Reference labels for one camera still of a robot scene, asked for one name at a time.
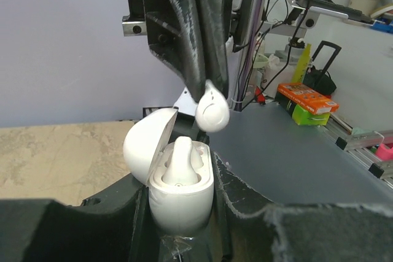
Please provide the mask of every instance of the orange box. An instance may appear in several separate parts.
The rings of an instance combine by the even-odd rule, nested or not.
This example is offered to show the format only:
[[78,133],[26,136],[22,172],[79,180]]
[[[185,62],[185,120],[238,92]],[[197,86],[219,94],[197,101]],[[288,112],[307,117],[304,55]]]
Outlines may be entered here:
[[277,90],[313,115],[333,113],[339,107],[331,99],[299,82],[279,84]]

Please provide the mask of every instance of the gray table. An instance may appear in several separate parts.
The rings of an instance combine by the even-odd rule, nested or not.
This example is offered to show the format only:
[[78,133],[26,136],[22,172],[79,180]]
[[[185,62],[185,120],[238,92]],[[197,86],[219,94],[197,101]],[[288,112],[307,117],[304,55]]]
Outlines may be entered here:
[[238,177],[274,202],[393,202],[385,183],[276,103],[232,112],[210,141]]

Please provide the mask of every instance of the open case lid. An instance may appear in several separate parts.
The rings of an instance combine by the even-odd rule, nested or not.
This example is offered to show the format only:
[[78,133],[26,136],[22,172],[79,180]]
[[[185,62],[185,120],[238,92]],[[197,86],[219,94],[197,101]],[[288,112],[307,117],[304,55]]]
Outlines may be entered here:
[[176,116],[176,109],[156,110],[137,122],[125,137],[124,160],[132,175],[145,185],[153,167],[151,164],[168,145]]

